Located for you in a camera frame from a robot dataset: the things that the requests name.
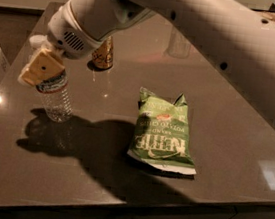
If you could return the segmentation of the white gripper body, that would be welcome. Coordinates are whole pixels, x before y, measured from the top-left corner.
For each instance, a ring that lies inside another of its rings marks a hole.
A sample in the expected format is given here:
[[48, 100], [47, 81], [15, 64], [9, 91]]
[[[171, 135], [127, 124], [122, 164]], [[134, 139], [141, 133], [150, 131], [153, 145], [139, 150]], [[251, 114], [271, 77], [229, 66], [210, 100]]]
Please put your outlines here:
[[48, 22], [47, 39], [57, 50], [63, 50], [72, 59], [82, 59], [102, 45], [102, 41], [92, 39], [83, 31], [68, 2]]

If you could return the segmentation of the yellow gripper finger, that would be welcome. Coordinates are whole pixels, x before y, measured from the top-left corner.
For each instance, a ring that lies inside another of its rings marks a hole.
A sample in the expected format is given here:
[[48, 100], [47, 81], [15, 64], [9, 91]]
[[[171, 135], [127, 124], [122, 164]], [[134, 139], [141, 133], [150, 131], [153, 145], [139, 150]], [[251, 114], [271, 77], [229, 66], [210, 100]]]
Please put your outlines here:
[[36, 49], [20, 72], [18, 81], [24, 85], [36, 86], [65, 71], [62, 55], [55, 49]]

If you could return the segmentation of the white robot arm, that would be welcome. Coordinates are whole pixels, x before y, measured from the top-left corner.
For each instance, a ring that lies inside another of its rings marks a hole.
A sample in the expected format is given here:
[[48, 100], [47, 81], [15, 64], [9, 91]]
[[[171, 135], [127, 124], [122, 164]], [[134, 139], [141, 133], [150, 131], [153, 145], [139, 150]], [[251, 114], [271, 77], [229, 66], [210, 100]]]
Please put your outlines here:
[[159, 14], [184, 35], [275, 130], [275, 23], [234, 0], [69, 0], [53, 15], [35, 49], [49, 68], [21, 71], [32, 86], [56, 74], [68, 57], [82, 59], [115, 32]]

